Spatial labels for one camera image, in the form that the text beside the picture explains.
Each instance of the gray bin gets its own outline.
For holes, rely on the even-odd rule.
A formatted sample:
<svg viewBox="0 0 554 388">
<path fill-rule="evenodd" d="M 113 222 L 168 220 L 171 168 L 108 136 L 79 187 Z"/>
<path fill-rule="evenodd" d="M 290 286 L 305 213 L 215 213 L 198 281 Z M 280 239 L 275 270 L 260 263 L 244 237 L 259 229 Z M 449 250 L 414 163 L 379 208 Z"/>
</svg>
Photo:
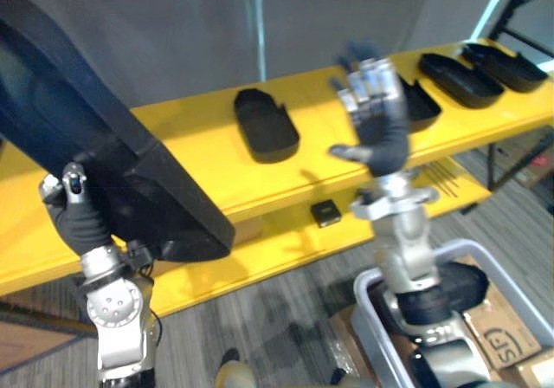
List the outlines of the gray bin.
<svg viewBox="0 0 554 388">
<path fill-rule="evenodd" d="M 500 292 L 510 301 L 519 317 L 537 338 L 538 343 L 542 347 L 554 346 L 554 332 L 551 325 L 531 304 L 502 266 L 481 245 L 468 239 L 456 239 L 447 242 L 434 253 L 439 264 L 453 261 L 464 255 L 472 256 L 486 272 L 489 280 L 496 284 Z M 357 305 L 351 317 L 352 327 L 381 386 L 415 388 L 367 295 L 367 288 L 382 279 L 379 269 L 373 268 L 364 271 L 354 281 Z"/>
</svg>

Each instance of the gray carpet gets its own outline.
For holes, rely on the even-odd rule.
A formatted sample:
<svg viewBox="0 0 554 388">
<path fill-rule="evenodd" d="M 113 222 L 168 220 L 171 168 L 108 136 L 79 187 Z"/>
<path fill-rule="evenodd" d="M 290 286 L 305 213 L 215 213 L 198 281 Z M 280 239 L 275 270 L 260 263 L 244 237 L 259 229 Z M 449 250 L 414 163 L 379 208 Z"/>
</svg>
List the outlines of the gray carpet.
<svg viewBox="0 0 554 388">
<path fill-rule="evenodd" d="M 458 159 L 483 179 L 481 155 Z M 552 217 L 529 190 L 512 181 L 468 216 L 432 221 L 434 245 L 456 237 L 488 248 L 554 321 Z M 328 318 L 354 302 L 352 281 L 372 264 L 370 254 L 371 242 L 164 318 L 158 386 L 213 386 L 231 346 L 252 364 L 261 386 L 328 382 L 337 365 L 351 366 Z M 95 355 L 94 340 L 78 341 L 5 373 L 0 387 L 95 387 Z"/>
</svg>

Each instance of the shelf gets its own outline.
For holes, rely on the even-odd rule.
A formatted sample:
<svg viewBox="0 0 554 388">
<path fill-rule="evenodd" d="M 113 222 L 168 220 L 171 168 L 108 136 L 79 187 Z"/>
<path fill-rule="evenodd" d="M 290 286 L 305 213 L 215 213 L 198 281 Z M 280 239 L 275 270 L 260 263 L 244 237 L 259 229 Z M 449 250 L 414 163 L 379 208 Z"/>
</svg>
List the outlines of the shelf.
<svg viewBox="0 0 554 388">
<path fill-rule="evenodd" d="M 414 182 L 418 187 L 431 184 L 441 198 L 427 205 L 430 217 L 482 201 L 490 194 L 451 158 L 426 166 Z M 261 218 L 263 236 L 234 248 L 221 260 L 169 270 L 169 262 L 159 262 L 154 271 L 152 308 L 167 315 L 371 239 L 370 224 L 356 219 L 348 208 L 356 189 L 314 196 L 303 204 L 266 214 Z M 342 219 L 320 229 L 310 206 L 327 198 L 338 206 Z"/>
<path fill-rule="evenodd" d="M 552 81 L 537 91 L 509 89 L 489 108 L 457 105 L 416 70 L 422 52 L 455 55 L 460 43 L 392 56 L 408 81 L 423 87 L 442 106 L 428 129 L 410 136 L 408 166 L 422 165 L 489 141 L 552 122 Z M 354 133 L 328 86 L 337 68 L 294 74 L 254 84 L 287 104 L 300 133 L 291 158 L 260 165 L 249 156 L 235 123 L 232 102 L 238 87 L 135 108 L 132 111 L 164 141 L 222 212 L 238 223 L 283 210 L 368 181 L 360 165 L 327 155 L 334 143 L 354 144 Z M 0 295 L 79 271 L 77 256 L 56 234 L 37 193 L 45 172 L 11 144 L 0 150 Z"/>
</svg>

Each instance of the person's foot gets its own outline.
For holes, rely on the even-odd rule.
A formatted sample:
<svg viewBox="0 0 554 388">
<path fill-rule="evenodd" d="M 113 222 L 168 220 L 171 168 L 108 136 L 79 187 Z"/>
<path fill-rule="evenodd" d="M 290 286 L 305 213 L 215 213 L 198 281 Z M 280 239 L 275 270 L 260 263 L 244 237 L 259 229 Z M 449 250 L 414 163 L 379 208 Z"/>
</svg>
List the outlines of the person's foot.
<svg viewBox="0 0 554 388">
<path fill-rule="evenodd" d="M 345 377 L 346 371 L 343 368 L 337 368 L 331 375 L 330 385 L 339 385 L 340 381 Z"/>
<path fill-rule="evenodd" d="M 220 369 L 223 365 L 225 365 L 227 362 L 230 362 L 231 360 L 236 360 L 237 362 L 241 360 L 241 355 L 236 347 L 231 347 L 223 354 L 222 361 L 219 364 Z"/>
</svg>

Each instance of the black panel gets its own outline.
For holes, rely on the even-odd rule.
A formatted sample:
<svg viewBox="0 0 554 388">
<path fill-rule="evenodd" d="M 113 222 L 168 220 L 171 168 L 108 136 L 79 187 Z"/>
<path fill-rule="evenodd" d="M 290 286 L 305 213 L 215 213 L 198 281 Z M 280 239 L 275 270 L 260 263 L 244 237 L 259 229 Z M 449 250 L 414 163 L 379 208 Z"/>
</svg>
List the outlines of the black panel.
<svg viewBox="0 0 554 388">
<path fill-rule="evenodd" d="M 0 0 L 0 133 L 57 177 L 83 164 L 123 240 L 169 261 L 229 253 L 229 221 L 29 0 Z"/>
</svg>

